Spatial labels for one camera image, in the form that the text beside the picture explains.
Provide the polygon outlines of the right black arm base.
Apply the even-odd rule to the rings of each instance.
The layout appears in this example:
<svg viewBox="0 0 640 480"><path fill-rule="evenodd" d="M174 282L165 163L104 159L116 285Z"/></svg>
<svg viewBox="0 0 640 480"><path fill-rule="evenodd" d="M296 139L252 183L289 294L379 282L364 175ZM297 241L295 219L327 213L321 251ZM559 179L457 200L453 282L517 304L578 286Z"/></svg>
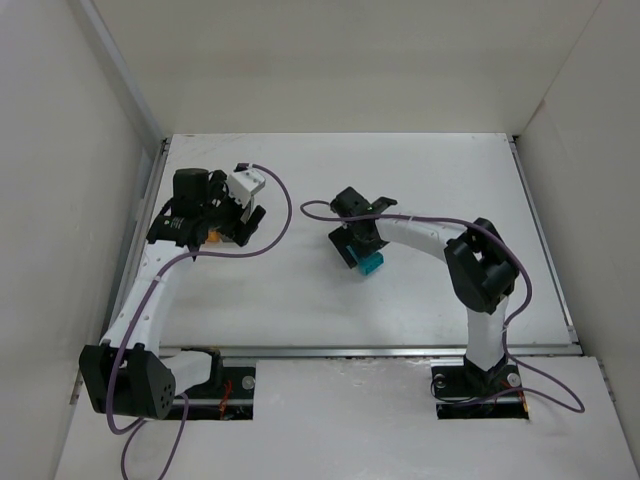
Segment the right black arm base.
<svg viewBox="0 0 640 480"><path fill-rule="evenodd" d="M516 365L507 363L489 373L466 363L433 365L431 374L439 420L529 419Z"/></svg>

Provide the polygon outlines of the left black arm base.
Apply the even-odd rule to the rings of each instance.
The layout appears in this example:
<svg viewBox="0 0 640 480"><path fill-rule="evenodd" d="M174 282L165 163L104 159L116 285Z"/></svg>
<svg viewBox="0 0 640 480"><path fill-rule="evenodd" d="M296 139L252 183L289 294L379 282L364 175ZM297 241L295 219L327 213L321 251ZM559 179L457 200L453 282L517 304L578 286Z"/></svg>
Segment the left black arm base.
<svg viewBox="0 0 640 480"><path fill-rule="evenodd" d="M219 350L199 349L210 358L209 379L190 387L190 421L250 421L254 413L256 364L225 359Z"/></svg>

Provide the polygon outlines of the teal lego piece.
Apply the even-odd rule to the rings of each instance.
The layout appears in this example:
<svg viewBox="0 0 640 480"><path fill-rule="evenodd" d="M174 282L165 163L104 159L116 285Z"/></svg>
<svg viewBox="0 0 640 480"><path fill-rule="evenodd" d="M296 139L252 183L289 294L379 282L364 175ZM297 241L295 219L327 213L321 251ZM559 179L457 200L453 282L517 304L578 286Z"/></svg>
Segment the teal lego piece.
<svg viewBox="0 0 640 480"><path fill-rule="evenodd" d="M355 268L362 276L369 276L384 264L384 256L380 252L374 252L367 257L360 257L355 250L348 246L347 252L353 260L352 268Z"/></svg>

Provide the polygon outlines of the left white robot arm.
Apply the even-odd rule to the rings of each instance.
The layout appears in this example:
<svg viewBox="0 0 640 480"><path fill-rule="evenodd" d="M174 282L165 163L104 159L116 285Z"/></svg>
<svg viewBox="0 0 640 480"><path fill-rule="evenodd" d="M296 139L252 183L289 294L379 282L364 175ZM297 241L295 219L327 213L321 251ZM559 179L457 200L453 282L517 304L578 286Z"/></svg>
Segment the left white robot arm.
<svg viewBox="0 0 640 480"><path fill-rule="evenodd" d="M181 280L213 232L247 244L266 211L254 203L266 180L255 168L230 174L177 170L172 196L146 235L140 267L116 320L96 345L83 348L79 367L98 413L164 419L174 399L209 382L213 356L182 350L161 358L160 340Z"/></svg>

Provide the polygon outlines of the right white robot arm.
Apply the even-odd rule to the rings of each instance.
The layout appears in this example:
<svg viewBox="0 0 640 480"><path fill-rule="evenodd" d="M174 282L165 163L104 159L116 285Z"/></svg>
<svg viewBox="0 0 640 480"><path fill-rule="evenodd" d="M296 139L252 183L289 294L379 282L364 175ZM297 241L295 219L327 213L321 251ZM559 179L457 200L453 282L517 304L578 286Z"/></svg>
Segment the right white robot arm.
<svg viewBox="0 0 640 480"><path fill-rule="evenodd" d="M502 325L519 275L513 261L484 235L499 234L483 218L471 228L448 221L420 221L407 213L391 212L396 204L387 197L369 202L355 189L346 188L330 202L343 225L328 235L329 240L346 264L363 275L383 264L380 250L389 243L444 262L454 293L467 309L465 367L478 377L497 376L506 365Z"/></svg>

